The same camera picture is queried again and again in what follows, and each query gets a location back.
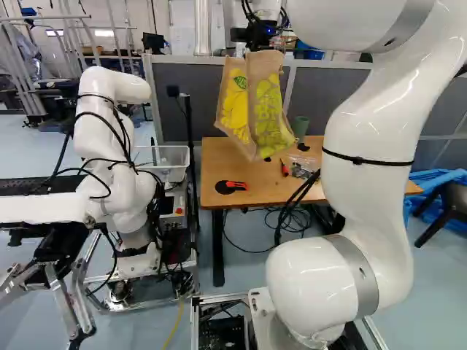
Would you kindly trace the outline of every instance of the snack bag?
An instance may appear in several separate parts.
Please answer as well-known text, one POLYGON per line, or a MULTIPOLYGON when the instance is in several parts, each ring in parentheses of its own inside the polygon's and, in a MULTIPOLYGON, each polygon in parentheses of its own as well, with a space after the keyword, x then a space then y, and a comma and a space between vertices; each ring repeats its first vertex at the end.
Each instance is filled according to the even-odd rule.
POLYGON ((214 126, 230 137, 253 160, 256 145, 248 125, 247 64, 243 58, 225 58, 214 126))
POLYGON ((235 141, 247 159, 258 160, 292 146, 296 139, 282 112, 276 50, 225 59, 215 127, 235 141))
POLYGON ((282 111, 279 73, 284 55, 276 50, 247 53, 248 122, 257 158, 271 157, 295 142, 282 111))

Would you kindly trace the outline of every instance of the blue cloth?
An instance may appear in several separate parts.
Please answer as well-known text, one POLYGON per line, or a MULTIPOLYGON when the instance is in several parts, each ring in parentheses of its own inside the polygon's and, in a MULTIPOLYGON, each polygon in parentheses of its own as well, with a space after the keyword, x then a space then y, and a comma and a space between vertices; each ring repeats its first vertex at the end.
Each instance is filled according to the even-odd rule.
MULTIPOLYGON (((433 192, 438 186, 446 182, 454 181, 459 184, 467 186, 467 170, 445 170, 433 169, 428 171, 418 171, 411 173, 409 178, 421 188, 424 193, 422 195, 411 195, 406 197, 404 201, 404 219, 409 221, 409 215, 419 207, 419 205, 433 192)), ((443 212, 443 203, 439 196, 429 207, 425 210, 420 218, 427 223, 432 223, 443 212)), ((446 224, 446 228, 454 231, 467 231, 467 224, 457 220, 450 220, 446 224)))

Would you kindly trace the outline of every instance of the green cup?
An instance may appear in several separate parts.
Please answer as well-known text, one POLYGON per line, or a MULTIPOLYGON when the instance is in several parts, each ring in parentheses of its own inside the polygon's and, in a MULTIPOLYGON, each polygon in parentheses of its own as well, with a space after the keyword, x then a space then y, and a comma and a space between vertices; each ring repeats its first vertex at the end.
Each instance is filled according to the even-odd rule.
POLYGON ((304 142, 304 136, 306 135, 308 126, 309 126, 308 117, 304 117, 303 115, 298 115, 297 117, 293 118, 291 128, 292 128, 292 131, 295 137, 298 139, 298 143, 304 142))

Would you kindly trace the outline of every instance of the table leg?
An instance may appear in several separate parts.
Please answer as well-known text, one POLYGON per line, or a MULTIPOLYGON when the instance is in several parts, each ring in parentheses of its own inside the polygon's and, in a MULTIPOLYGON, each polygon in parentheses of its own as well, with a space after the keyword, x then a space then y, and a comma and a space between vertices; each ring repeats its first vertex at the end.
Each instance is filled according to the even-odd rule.
POLYGON ((223 252, 224 211, 212 211, 212 277, 214 287, 221 287, 224 278, 224 252, 223 252))

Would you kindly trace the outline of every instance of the black chair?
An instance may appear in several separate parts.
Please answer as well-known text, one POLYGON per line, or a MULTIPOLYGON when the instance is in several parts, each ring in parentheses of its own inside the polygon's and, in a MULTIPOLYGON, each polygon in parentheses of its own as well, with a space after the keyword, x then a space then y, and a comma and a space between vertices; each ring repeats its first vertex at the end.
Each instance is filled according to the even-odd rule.
POLYGON ((457 219, 467 222, 467 186, 448 182, 437 187, 414 212, 414 217, 420 216, 432 202, 441 195, 443 213, 431 226, 415 241, 415 246, 421 248, 436 232, 441 230, 449 220, 457 219))

